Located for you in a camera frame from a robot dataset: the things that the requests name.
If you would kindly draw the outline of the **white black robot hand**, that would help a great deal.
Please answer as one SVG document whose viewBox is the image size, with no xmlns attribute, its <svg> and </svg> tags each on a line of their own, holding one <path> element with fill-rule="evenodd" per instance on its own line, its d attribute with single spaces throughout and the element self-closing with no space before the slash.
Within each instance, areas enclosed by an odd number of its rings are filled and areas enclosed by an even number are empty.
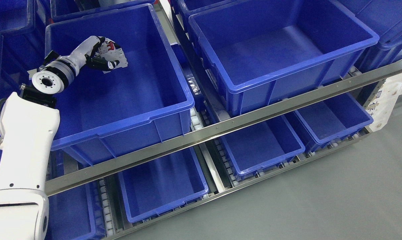
<svg viewBox="0 0 402 240">
<path fill-rule="evenodd" d="M 96 56 L 98 48 L 105 41 L 105 38 L 102 36 L 90 36 L 80 43 L 70 55 L 65 57 L 67 61 L 73 64 L 76 73 L 79 73 L 83 66 L 101 71 L 111 70 L 114 67 L 113 62 Z"/>
</svg>

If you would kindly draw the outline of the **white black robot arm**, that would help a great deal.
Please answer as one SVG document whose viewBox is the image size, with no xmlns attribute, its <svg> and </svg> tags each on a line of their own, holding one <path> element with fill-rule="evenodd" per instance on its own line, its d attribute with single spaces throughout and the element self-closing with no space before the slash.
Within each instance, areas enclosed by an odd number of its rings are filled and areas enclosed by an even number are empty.
<svg viewBox="0 0 402 240">
<path fill-rule="evenodd" d="M 53 94 L 67 88 L 86 63 L 74 50 L 50 61 L 31 85 L 0 100 L 0 240 L 43 240 L 49 221 L 45 181 L 60 114 Z"/>
</svg>

